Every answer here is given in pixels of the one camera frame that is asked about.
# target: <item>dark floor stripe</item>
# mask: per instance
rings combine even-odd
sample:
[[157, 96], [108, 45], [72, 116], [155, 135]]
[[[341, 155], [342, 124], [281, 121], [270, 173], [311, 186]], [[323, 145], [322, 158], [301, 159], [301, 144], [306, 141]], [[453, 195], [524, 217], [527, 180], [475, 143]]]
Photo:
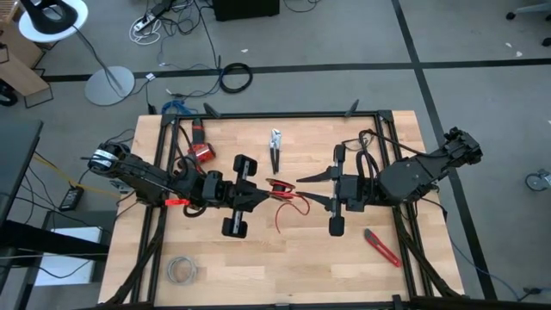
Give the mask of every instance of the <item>dark floor stripe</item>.
[[422, 69], [493, 68], [525, 65], [551, 65], [551, 59], [511, 59], [479, 61], [444, 61], [420, 63]]
[[[419, 88], [421, 89], [424, 104], [427, 108], [427, 111], [429, 112], [430, 123], [432, 124], [436, 139], [438, 140], [438, 144], [441, 145], [443, 143], [443, 126], [440, 122], [440, 117], [438, 117], [436, 105], [434, 103], [434, 100], [432, 99], [432, 94], [430, 93], [429, 85], [423, 72], [423, 66], [421, 66], [422, 64], [420, 64], [419, 62], [417, 50], [415, 49], [415, 45], [413, 44], [412, 34], [407, 27], [406, 17], [404, 16], [404, 12], [399, 3], [399, 0], [393, 0], [393, 7], [394, 12], [396, 13], [396, 17], [398, 18], [398, 24], [400, 30], [402, 31], [402, 35], [404, 36], [404, 41], [407, 46], [407, 52], [410, 55], [412, 63], [419, 64], [419, 66], [416, 66], [415, 68], [415, 76], [417, 77]], [[486, 265], [486, 260], [484, 259], [484, 254], [480, 246], [478, 235], [476, 234], [476, 229], [474, 228], [473, 218], [471, 217], [471, 213], [468, 209], [467, 198], [465, 197], [465, 193], [461, 185], [461, 180], [457, 175], [457, 171], [452, 170], [450, 172], [449, 179], [451, 182], [452, 190], [454, 191], [455, 202], [457, 203], [457, 208], [459, 209], [461, 223], [467, 236], [468, 246], [473, 255], [473, 261], [481, 270], [484, 270], [487, 273], [488, 267]], [[480, 286], [482, 287], [482, 292], [484, 293], [486, 299], [497, 300], [496, 291], [493, 287], [492, 279], [490, 278], [490, 276], [478, 270], [477, 274], [480, 281]]]
[[[444, 61], [444, 62], [417, 62], [413, 63], [380, 63], [380, 64], [327, 64], [327, 65], [275, 65], [252, 67], [255, 74], [265, 73], [293, 73], [293, 72], [321, 72], [321, 71], [370, 71], [370, 70], [414, 70], [414, 69], [456, 69], [456, 68], [492, 68], [525, 65], [551, 65], [551, 59], [512, 59], [512, 60], [481, 60], [481, 61]], [[153, 73], [158, 78], [186, 78], [217, 76], [216, 70], [173, 70], [135, 72], [136, 78], [145, 78]], [[230, 74], [245, 74], [233, 71]], [[84, 82], [91, 74], [68, 74], [44, 76], [48, 83], [57, 82]]]

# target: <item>black desk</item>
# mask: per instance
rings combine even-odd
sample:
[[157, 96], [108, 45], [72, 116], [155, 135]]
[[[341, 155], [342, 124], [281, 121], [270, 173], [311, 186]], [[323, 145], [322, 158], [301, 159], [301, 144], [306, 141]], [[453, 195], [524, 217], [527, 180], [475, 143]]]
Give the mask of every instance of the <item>black desk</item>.
[[2, 121], [0, 124], [0, 227], [8, 217], [41, 129], [42, 121]]
[[[60, 255], [91, 253], [102, 255], [90, 255], [88, 259], [105, 261], [108, 245], [8, 220], [11, 205], [38, 144], [41, 129], [42, 121], [0, 123], [0, 257], [37, 255], [42, 252]], [[39, 259], [27, 257], [0, 259], [0, 292], [12, 266], [29, 267], [39, 262]]]

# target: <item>gray wire coil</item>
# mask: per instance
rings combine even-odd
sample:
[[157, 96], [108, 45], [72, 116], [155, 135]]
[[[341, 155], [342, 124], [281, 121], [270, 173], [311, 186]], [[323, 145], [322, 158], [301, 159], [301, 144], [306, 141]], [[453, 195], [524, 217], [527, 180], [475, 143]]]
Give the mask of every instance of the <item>gray wire coil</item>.
[[[190, 272], [189, 276], [185, 280], [178, 281], [175, 275], [175, 268], [181, 262], [188, 262]], [[197, 276], [197, 266], [195, 266], [193, 259], [191, 259], [190, 257], [174, 257], [169, 261], [166, 273], [172, 283], [176, 285], [190, 285], [191, 283], [193, 283], [195, 277]]]

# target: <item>red tape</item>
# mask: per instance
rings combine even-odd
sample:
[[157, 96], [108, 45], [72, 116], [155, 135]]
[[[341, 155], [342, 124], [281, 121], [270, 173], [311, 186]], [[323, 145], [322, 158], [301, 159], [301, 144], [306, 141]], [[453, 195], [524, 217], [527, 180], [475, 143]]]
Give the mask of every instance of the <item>red tape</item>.
[[167, 199], [164, 201], [164, 205], [169, 206], [188, 206], [189, 200], [187, 199]]

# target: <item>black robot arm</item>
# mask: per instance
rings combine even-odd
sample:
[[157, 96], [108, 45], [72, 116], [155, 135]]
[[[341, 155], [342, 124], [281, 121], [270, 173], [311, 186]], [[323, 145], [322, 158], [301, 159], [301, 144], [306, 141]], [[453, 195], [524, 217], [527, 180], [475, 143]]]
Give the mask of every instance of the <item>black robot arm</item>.
[[86, 159], [90, 171], [120, 179], [135, 189], [138, 202], [145, 205], [163, 206], [167, 193], [172, 193], [189, 202], [185, 208], [199, 210], [194, 214], [184, 212], [189, 217], [202, 214], [206, 208], [231, 208], [232, 218], [225, 218], [222, 223], [222, 234], [228, 237], [245, 238], [247, 223], [243, 212], [252, 212], [269, 198], [267, 190], [257, 189], [256, 184], [246, 180], [257, 173], [257, 161], [245, 155], [234, 159], [233, 170], [238, 174], [235, 183], [224, 181], [219, 171], [203, 172], [193, 157], [183, 159], [182, 170], [170, 173], [148, 164], [119, 143], [100, 144], [94, 155]]
[[[365, 133], [378, 136], [378, 133], [366, 130], [360, 133], [360, 140], [363, 140]], [[346, 211], [363, 212], [366, 205], [392, 207], [400, 203], [416, 202], [435, 188], [434, 182], [448, 175], [449, 168], [479, 163], [482, 151], [478, 142], [470, 134], [455, 127], [444, 137], [445, 144], [434, 152], [425, 154], [408, 148], [417, 155], [401, 159], [381, 172], [367, 149], [359, 151], [356, 155], [358, 175], [343, 174], [346, 149], [344, 145], [336, 145], [333, 166], [327, 167], [321, 174], [296, 181], [298, 183], [333, 181], [333, 197], [298, 193], [324, 205], [325, 209], [331, 212], [329, 233], [331, 236], [342, 236], [344, 234], [342, 205], [345, 205]], [[368, 162], [370, 177], [364, 176], [362, 158]]]

